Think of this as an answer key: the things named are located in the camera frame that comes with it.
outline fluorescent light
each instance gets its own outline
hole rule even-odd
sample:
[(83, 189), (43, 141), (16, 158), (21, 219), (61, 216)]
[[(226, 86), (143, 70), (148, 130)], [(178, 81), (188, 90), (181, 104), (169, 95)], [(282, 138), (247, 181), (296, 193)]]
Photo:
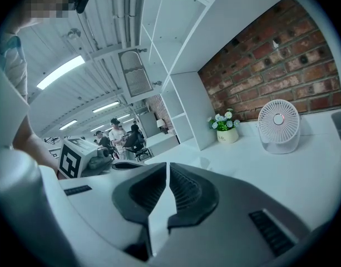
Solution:
[(94, 128), (93, 130), (91, 130), (91, 131), (96, 131), (98, 128), (100, 128), (100, 127), (104, 127), (105, 125), (102, 125), (102, 126), (99, 126), (99, 127), (97, 127), (97, 128)]
[(125, 117), (128, 117), (128, 116), (131, 116), (130, 114), (126, 115), (126, 116), (123, 116), (123, 117), (119, 117), (118, 120), (122, 119), (122, 118), (125, 118)]
[(119, 104), (119, 102), (114, 102), (114, 103), (112, 103), (112, 104), (108, 104), (108, 105), (106, 105), (106, 106), (104, 106), (104, 107), (101, 107), (101, 108), (98, 108), (98, 109), (96, 109), (96, 110), (93, 110), (92, 112), (97, 113), (97, 112), (100, 112), (100, 111), (102, 111), (102, 110), (104, 110), (104, 109), (106, 109), (106, 108), (109, 108), (109, 107), (112, 107), (112, 106), (118, 105), (118, 104)]
[(76, 123), (77, 122), (77, 120), (73, 120), (73, 121), (71, 121), (70, 123), (67, 123), (65, 126), (63, 126), (63, 127), (61, 127), (61, 128), (59, 128), (59, 130), (64, 130), (64, 129), (66, 129), (67, 127), (70, 127), (71, 125), (73, 125), (74, 123)]
[[(130, 119), (130, 120), (128, 120), (128, 121), (125, 121), (125, 122), (129, 122), (129, 121), (133, 121), (134, 120), (134, 118), (132, 118), (132, 119)], [(123, 123), (125, 123), (125, 122), (123, 122)]]
[(52, 73), (50, 73), (46, 78), (44, 78), (37, 87), (39, 89), (44, 90), (47, 86), (49, 86), (52, 82), (54, 82), (59, 77), (63, 76), (65, 73), (69, 72), (71, 69), (85, 63), (81, 56), (77, 56), (72, 60), (64, 63), (61, 67), (55, 69)]

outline fan grille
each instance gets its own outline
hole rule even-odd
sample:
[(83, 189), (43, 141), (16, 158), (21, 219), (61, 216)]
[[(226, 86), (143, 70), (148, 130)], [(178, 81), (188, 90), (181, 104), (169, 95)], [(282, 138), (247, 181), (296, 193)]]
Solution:
[[(282, 123), (274, 122), (274, 118), (278, 118), (278, 116), (282, 116)], [(296, 108), (288, 101), (273, 100), (260, 110), (258, 126), (260, 132), (269, 141), (276, 143), (287, 142), (299, 130), (299, 114)]]

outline potted plant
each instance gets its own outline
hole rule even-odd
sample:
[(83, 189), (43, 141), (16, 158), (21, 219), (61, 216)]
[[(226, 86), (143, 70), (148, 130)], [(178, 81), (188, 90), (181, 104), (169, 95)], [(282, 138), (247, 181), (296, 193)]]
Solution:
[(239, 126), (240, 121), (232, 121), (232, 109), (227, 109), (227, 113), (224, 116), (217, 114), (215, 119), (209, 117), (207, 120), (210, 124), (210, 128), (217, 131), (217, 140), (219, 142), (224, 142), (231, 144), (238, 139), (238, 132), (236, 128)]

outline white desk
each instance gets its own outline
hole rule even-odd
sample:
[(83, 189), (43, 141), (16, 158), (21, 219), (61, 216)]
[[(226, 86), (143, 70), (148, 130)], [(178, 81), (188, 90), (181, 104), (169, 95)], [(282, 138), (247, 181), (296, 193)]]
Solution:
[(247, 181), (298, 215), (311, 229), (331, 219), (341, 201), (341, 141), (336, 132), (301, 136), (294, 152), (266, 152), (258, 137), (218, 142), (202, 151), (186, 143), (147, 160), (178, 162)]
[(163, 152), (172, 149), (179, 145), (175, 135), (170, 133), (158, 133), (155, 136), (151, 136), (147, 139), (147, 148), (151, 151), (153, 156), (162, 154)]

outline white fan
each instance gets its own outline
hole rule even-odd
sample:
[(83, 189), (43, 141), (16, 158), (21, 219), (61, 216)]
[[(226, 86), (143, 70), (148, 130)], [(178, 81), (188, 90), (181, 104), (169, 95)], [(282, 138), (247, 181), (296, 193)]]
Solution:
[(261, 143), (272, 154), (287, 154), (296, 149), (300, 137), (300, 116), (286, 100), (265, 104), (258, 117)]

